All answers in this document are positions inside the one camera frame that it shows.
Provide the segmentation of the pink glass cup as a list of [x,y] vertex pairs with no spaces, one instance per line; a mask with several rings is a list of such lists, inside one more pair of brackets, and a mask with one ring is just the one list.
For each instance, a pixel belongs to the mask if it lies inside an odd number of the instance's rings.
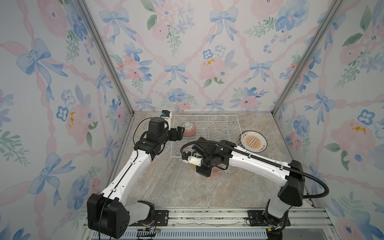
[[217,176],[221,172],[221,169],[214,167],[211,170],[211,177]]

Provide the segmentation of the clear drinking glass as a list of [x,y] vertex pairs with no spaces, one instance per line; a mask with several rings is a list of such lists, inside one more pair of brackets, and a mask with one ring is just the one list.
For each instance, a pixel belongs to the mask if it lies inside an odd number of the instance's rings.
[[234,175],[236,171],[237,171],[237,168],[231,167],[231,166],[229,166],[226,170],[223,170],[223,172],[228,176]]

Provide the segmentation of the pink patterned bowl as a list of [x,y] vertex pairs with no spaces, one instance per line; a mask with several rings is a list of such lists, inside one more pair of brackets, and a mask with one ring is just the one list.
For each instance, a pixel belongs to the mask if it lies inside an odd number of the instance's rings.
[[191,137],[196,134],[197,128],[193,123],[185,122],[183,126],[185,128],[185,131],[183,133],[184,137]]

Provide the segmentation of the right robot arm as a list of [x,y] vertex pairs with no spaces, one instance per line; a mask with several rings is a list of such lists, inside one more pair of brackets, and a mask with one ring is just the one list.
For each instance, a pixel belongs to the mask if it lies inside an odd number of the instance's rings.
[[265,177],[280,186],[276,195],[268,200],[261,218],[249,218],[251,226],[282,226],[287,220],[289,210],[303,204],[305,178],[300,173],[302,166],[297,161],[273,161],[247,152],[235,143],[225,140],[208,141],[204,138],[199,138],[190,152],[182,152],[182,158],[196,165],[197,173],[207,178],[211,176],[214,167],[221,170],[237,167]]

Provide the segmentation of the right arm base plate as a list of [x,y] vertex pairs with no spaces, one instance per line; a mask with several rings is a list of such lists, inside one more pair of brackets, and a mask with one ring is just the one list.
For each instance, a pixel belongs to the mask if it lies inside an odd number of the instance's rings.
[[269,227],[273,229],[288,227],[291,222],[286,211],[281,219],[270,216],[264,210],[247,211],[246,224],[250,227]]

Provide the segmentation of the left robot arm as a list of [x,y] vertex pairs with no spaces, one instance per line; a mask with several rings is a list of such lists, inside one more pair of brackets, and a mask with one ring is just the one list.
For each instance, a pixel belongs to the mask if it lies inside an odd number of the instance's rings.
[[182,140],[184,131],[184,127],[170,128],[169,117],[150,118],[147,131],[135,143],[126,165],[100,194],[92,194],[88,199],[90,230],[119,239],[132,224],[154,224],[154,204],[137,201],[128,206],[126,202],[138,179],[154,158],[163,152],[166,143]]

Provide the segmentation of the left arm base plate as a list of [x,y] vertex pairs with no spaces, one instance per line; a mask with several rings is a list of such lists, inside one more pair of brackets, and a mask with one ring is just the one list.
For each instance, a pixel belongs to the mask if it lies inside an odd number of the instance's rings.
[[168,210],[155,210],[145,220],[129,224],[129,227],[166,227],[169,221]]

